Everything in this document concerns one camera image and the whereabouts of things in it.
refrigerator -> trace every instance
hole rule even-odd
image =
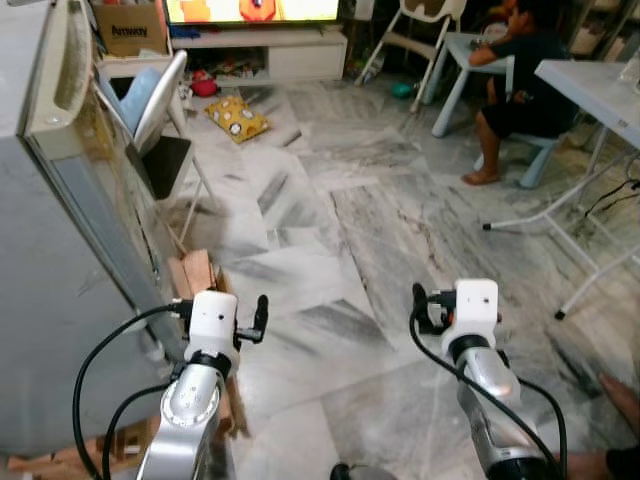
[[[75,376],[136,312],[172,297],[166,225],[90,88],[82,0],[0,0],[0,455],[72,446]],[[162,383],[183,341],[168,315],[127,331],[89,369],[86,438],[117,405]],[[132,405],[122,424],[159,411]]]

yellow cushion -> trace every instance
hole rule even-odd
[[[240,97],[225,97],[204,111],[236,143],[242,143],[271,128],[267,117],[252,112]]]

black shirt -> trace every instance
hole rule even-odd
[[[564,95],[535,74],[542,60],[570,59],[567,47],[551,31],[539,31],[526,35],[514,35],[508,42],[491,45],[491,51],[499,57],[515,56],[513,93],[524,90],[532,105],[549,111],[549,115],[570,124],[577,107]]]

television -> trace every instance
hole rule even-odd
[[[165,0],[171,25],[325,22],[340,0]]]

boy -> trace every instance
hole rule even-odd
[[[513,95],[505,98],[504,77],[487,85],[489,105],[476,116],[476,129],[484,165],[462,177],[469,185],[486,185],[500,179],[500,142],[513,132],[557,137],[566,132],[577,107],[535,75],[544,59],[569,59],[569,52],[554,32],[559,17],[558,0],[517,0],[509,17],[507,35],[480,48],[469,57],[473,66],[515,56]]]

